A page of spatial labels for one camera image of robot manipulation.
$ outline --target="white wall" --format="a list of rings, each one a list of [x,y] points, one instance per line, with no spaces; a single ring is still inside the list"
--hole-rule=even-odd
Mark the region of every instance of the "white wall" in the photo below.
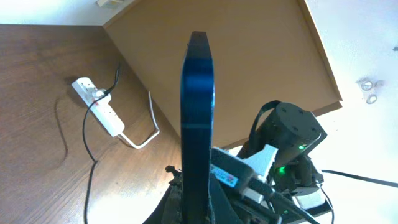
[[[311,154],[322,168],[398,182],[398,2],[307,0],[343,97],[319,118],[329,136]],[[385,80],[367,105],[355,82]],[[398,189],[325,174],[335,223],[397,223]],[[329,223],[330,215],[322,219]]]
[[[0,0],[0,24],[102,26],[133,0],[117,9],[100,8],[96,0]]]

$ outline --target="electrical outlet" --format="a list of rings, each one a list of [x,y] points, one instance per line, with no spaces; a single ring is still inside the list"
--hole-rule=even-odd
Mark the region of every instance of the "electrical outlet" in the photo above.
[[[103,91],[97,89],[94,83],[87,77],[79,78],[72,83],[72,87],[80,95],[87,106],[103,95]],[[111,95],[104,97],[91,107],[91,111],[97,117],[98,121],[104,126],[108,133],[115,137],[124,130],[124,123],[108,104],[111,101]]]

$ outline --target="brown cardboard panel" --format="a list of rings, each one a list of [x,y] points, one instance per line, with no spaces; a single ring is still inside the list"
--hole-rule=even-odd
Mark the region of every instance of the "brown cardboard panel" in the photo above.
[[[314,111],[340,99],[297,1],[141,1],[107,31],[178,133],[195,30],[207,32],[215,66],[215,146],[246,138],[268,101]]]

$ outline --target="sticker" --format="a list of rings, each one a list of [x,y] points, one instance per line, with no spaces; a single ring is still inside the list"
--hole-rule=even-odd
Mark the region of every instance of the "sticker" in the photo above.
[[[239,180],[234,175],[229,174],[225,170],[214,166],[213,164],[210,164],[210,172],[214,174],[219,181],[230,187],[235,187],[236,183]]]

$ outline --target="white power strip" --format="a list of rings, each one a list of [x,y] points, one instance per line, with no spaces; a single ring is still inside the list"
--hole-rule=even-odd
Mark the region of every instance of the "white power strip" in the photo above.
[[[94,83],[87,77],[79,78],[78,80],[72,83],[72,87],[76,90],[76,92],[80,95],[80,97],[84,100],[87,106],[91,105],[95,100],[104,95],[105,90],[99,90],[95,87]],[[114,112],[112,107],[109,105],[111,101],[111,95],[104,97],[102,100],[99,100],[91,107],[91,111],[98,118],[104,128],[108,131],[108,133],[112,136],[121,136],[124,138],[132,147],[136,149],[140,149],[144,147],[150,140],[152,140],[156,135],[160,133],[159,127],[157,126],[154,110],[152,107],[152,98],[149,94],[149,104],[150,104],[150,112],[152,116],[152,120],[154,122],[156,132],[149,137],[145,142],[141,145],[134,144],[125,134],[123,134],[124,123],[121,121],[119,116]]]

